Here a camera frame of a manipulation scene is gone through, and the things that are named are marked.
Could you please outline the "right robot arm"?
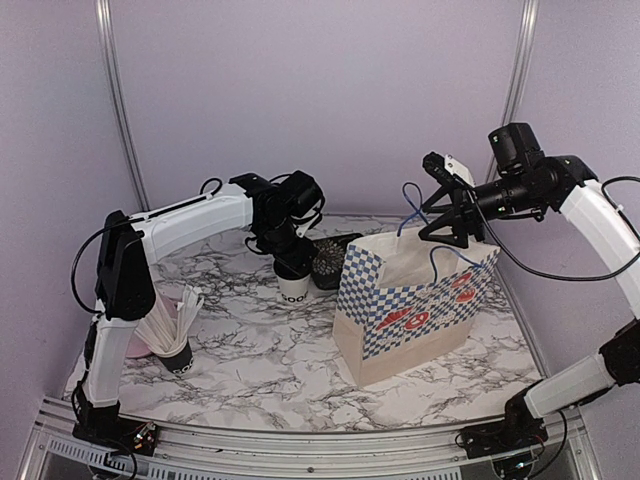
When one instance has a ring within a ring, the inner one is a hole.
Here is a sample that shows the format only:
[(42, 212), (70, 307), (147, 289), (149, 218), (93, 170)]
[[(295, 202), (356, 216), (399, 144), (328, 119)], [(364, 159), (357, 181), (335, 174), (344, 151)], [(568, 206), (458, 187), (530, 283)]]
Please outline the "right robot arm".
[[(450, 155), (430, 152), (424, 171), (439, 185), (421, 210), (436, 214), (419, 233), (421, 239), (466, 248), (471, 240), (491, 238), (522, 271), (563, 282), (575, 292), (580, 283), (614, 281), (631, 320), (596, 352), (526, 388), (508, 400), (495, 438), (515, 448), (536, 423), (571, 405), (586, 403), (615, 387), (639, 381), (639, 231), (592, 169), (575, 155), (546, 154), (527, 123), (509, 123), (492, 131), (488, 141), (496, 179), (477, 184), (468, 168)], [(553, 211), (572, 227), (579, 252), (596, 261), (591, 269), (552, 272), (526, 264), (499, 238), (494, 220), (544, 220)]]

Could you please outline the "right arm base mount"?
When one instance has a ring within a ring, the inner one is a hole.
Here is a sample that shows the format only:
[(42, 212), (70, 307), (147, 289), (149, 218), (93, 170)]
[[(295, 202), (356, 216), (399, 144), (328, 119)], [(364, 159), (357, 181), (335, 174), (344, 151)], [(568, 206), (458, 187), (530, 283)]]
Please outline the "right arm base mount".
[(525, 393), (523, 390), (506, 402), (502, 420), (460, 430), (455, 442), (469, 459), (542, 446), (548, 440), (544, 421), (534, 418), (526, 406)]

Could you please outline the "blue checkered paper bag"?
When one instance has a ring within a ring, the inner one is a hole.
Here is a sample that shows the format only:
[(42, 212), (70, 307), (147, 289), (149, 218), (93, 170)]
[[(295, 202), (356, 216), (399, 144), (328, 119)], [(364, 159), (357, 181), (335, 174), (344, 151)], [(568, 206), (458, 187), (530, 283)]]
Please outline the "blue checkered paper bag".
[(499, 247), (424, 241), (416, 227), (351, 241), (333, 338), (355, 383), (368, 386), (461, 346), (482, 307)]

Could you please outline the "white paper cup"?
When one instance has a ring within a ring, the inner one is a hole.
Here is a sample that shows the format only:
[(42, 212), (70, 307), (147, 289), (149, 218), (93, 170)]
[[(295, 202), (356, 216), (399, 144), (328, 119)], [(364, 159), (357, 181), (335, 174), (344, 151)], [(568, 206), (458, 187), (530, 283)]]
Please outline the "white paper cup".
[(286, 279), (278, 276), (279, 299), (288, 304), (304, 302), (308, 295), (310, 279), (310, 274), (297, 279)]

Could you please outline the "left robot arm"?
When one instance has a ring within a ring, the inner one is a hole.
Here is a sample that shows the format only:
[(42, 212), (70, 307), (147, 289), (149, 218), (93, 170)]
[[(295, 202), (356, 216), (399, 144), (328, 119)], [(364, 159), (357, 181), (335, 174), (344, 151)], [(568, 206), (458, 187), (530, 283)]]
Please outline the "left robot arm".
[(257, 254), (272, 256), (280, 271), (304, 278), (317, 254), (305, 233), (321, 221), (324, 204), (314, 178), (297, 170), (273, 181), (246, 173), (167, 207), (109, 214), (92, 236), (101, 244), (96, 303), (85, 309), (92, 316), (85, 372), (72, 394), (79, 426), (106, 445), (126, 436), (119, 382), (130, 338), (156, 302), (152, 265), (215, 234), (247, 228)]

